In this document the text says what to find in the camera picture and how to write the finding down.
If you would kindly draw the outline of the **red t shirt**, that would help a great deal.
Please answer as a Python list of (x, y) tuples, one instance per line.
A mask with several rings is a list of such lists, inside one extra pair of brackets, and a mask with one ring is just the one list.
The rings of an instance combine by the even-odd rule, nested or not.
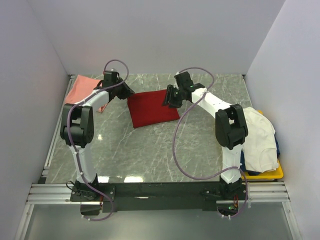
[(176, 108), (163, 106), (166, 90), (135, 93), (127, 99), (133, 128), (180, 119)]

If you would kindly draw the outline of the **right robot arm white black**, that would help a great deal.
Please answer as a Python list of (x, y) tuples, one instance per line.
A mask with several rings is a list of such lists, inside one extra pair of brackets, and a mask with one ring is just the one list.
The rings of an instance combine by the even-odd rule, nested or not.
[(201, 83), (194, 83), (187, 69), (178, 72), (175, 84), (169, 84), (163, 106), (180, 108), (189, 101), (194, 108), (201, 107), (215, 119), (215, 138), (222, 149), (222, 170), (219, 176), (219, 193), (226, 200), (244, 189), (242, 184), (241, 154), (249, 134), (243, 108), (218, 98)]

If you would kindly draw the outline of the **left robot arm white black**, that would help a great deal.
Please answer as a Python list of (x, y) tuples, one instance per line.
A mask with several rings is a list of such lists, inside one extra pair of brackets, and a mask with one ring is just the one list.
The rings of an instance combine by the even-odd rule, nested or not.
[(105, 70), (103, 79), (88, 96), (77, 103), (63, 106), (60, 137), (69, 146), (76, 166), (73, 191), (88, 201), (94, 201), (100, 195), (98, 174), (91, 154), (91, 143), (95, 136), (94, 112), (115, 97), (125, 100), (134, 93), (116, 70)]

